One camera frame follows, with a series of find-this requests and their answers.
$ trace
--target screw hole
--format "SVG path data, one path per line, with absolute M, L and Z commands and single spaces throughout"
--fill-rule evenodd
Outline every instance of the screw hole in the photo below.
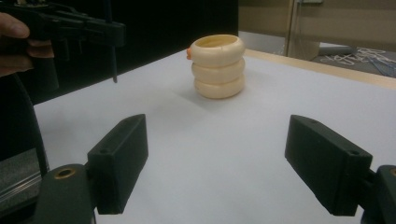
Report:
M 349 152 L 349 154 L 352 154 L 352 155 L 355 155 L 355 156 L 359 155 L 359 152 L 355 151 L 355 150 L 349 150 L 348 152 Z
M 58 172 L 55 175 L 55 179 L 65 179 L 65 178 L 67 178 L 69 176 L 74 175 L 75 173 L 76 173 L 75 169 L 65 168 L 65 169 L 62 169 L 60 172 Z

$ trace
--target orange object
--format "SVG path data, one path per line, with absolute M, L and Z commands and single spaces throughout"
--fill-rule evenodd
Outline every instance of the orange object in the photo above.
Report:
M 191 49 L 190 48 L 187 49 L 187 59 L 191 60 Z

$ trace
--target person's hand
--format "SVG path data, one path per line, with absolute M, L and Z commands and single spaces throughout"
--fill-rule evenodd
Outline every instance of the person's hand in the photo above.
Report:
M 23 22 L 0 12 L 0 77 L 32 69 L 30 57 L 53 58 L 50 41 L 27 39 L 28 47 L 25 53 L 9 54 L 6 51 L 16 40 L 26 39 L 29 34 L 30 30 Z

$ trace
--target white table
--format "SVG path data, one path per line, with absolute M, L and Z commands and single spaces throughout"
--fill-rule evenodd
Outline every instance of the white table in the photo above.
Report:
M 333 217 L 284 158 L 291 114 L 396 163 L 396 91 L 245 56 L 246 87 L 195 92 L 184 51 L 36 105 L 49 166 L 84 164 L 120 120 L 147 115 L 149 157 L 124 214 L 98 223 L 360 223 Z

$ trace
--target cream ring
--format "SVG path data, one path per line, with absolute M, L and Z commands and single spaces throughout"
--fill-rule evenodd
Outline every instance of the cream ring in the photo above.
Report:
M 245 69 L 244 58 L 236 63 L 223 67 L 202 67 L 196 63 L 191 66 L 195 78 L 207 84 L 220 84 L 230 82 L 242 76 Z
M 191 59 L 204 67 L 235 63 L 245 52 L 244 42 L 235 35 L 209 35 L 191 44 Z
M 195 89 L 204 97 L 211 99 L 222 99 L 236 95 L 245 86 L 245 76 L 234 81 L 223 84 L 207 84 L 197 79 L 194 80 Z

